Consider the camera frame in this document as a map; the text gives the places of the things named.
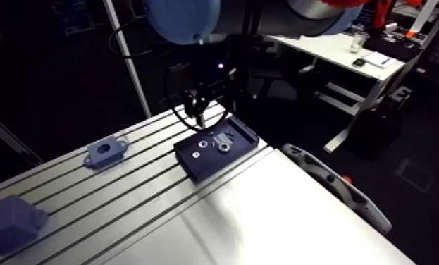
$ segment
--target dark background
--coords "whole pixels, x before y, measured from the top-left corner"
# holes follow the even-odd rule
[[[122,23],[142,15],[140,1],[133,1],[132,8],[126,3],[116,1]],[[68,8],[70,13],[48,1],[0,0],[0,121],[44,161],[145,119],[124,61],[107,47],[111,26],[102,2],[84,4],[77,11]],[[92,28],[67,36],[62,21],[73,14]],[[134,24],[125,35],[132,53],[162,40],[146,21]],[[209,54],[224,52],[221,45],[205,49]],[[194,48],[186,48],[169,56],[135,60],[154,115],[167,109],[161,91],[165,69],[196,54]],[[350,176],[391,220],[394,228],[387,238],[393,244],[418,264],[439,264],[439,65],[434,64],[438,59],[439,35],[419,64],[431,75],[413,71],[404,81],[415,93],[401,135],[374,160],[363,160],[345,147],[324,152],[324,144],[350,117],[297,93],[296,86],[286,82],[274,83],[266,99],[241,97],[236,115],[271,144],[295,144]],[[322,67],[337,83],[368,86],[364,86],[368,80],[347,76],[325,63]],[[186,71],[172,83],[178,90],[190,81]],[[252,80],[249,92],[260,85],[261,81]],[[298,90],[307,86],[301,84]],[[395,175],[404,159],[433,176],[427,193]],[[29,168],[0,141],[0,182]]]

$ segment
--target metal table surface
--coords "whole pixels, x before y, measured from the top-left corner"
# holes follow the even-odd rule
[[[412,264],[263,140],[195,185],[173,152],[193,133],[167,111],[116,133],[130,144],[108,168],[81,148],[1,183],[49,221],[0,264]]]

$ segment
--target orange object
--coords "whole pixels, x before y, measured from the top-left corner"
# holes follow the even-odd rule
[[[352,179],[346,175],[344,175],[342,178],[344,178],[344,180],[346,180],[347,183],[352,184]]]
[[[413,37],[414,35],[415,35],[415,32],[413,32],[413,31],[409,31],[409,32],[407,32],[407,33],[405,34],[405,36],[408,37],[408,38],[411,38],[411,37]]]

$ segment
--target black cable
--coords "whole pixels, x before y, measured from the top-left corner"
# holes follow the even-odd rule
[[[137,22],[137,21],[139,21],[139,20],[141,20],[141,19],[143,19],[143,18],[145,18],[145,16],[142,16],[142,17],[136,18],[136,19],[134,19],[134,20],[132,20],[132,21],[130,21],[130,22],[127,22],[126,24],[121,25],[120,27],[116,28],[116,29],[115,29],[115,30],[109,35],[109,38],[108,38],[108,40],[107,40],[107,46],[109,46],[109,49],[111,50],[111,52],[112,52],[113,54],[115,54],[115,55],[118,56],[118,57],[124,58],[124,59],[129,59],[129,58],[141,57],[141,56],[144,56],[144,55],[147,55],[147,54],[151,54],[151,53],[154,52],[154,51],[152,51],[152,50],[150,49],[150,50],[143,51],[143,52],[141,52],[140,54],[123,55],[123,54],[119,54],[119,53],[118,53],[117,51],[115,51],[114,48],[112,47],[112,39],[113,39],[113,38],[114,38],[114,37],[115,37],[120,31],[124,30],[125,28],[129,27],[129,26],[132,25],[133,23],[135,23],[135,22]]]
[[[221,124],[225,118],[228,116],[228,114],[230,113],[231,109],[233,108],[234,105],[234,101],[235,101],[235,93],[233,94],[234,96],[229,100],[228,105],[225,108],[225,111],[223,113],[223,115],[219,118],[218,121],[216,121],[216,123],[214,123],[213,125],[207,127],[207,128],[196,128],[193,125],[190,125],[189,123],[187,123],[185,121],[184,118],[181,118],[180,114],[178,114],[178,112],[176,111],[173,102],[171,101],[170,98],[170,94],[168,93],[168,77],[170,76],[171,73],[174,73],[178,70],[181,70],[183,68],[186,68],[190,66],[189,63],[181,63],[180,65],[176,65],[176,66],[172,66],[170,67],[165,74],[163,75],[163,93],[165,95],[166,98],[166,103],[168,104],[168,107],[171,109],[171,111],[173,112],[173,114],[175,114],[176,118],[178,118],[178,120],[181,121],[181,123],[183,123],[187,128],[195,131],[195,132],[207,132],[210,131],[212,129],[214,129],[217,125]]]

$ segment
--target screw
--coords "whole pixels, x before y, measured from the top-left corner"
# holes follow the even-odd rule
[[[208,142],[203,140],[201,142],[198,142],[198,146],[201,148],[206,148],[208,146]]]

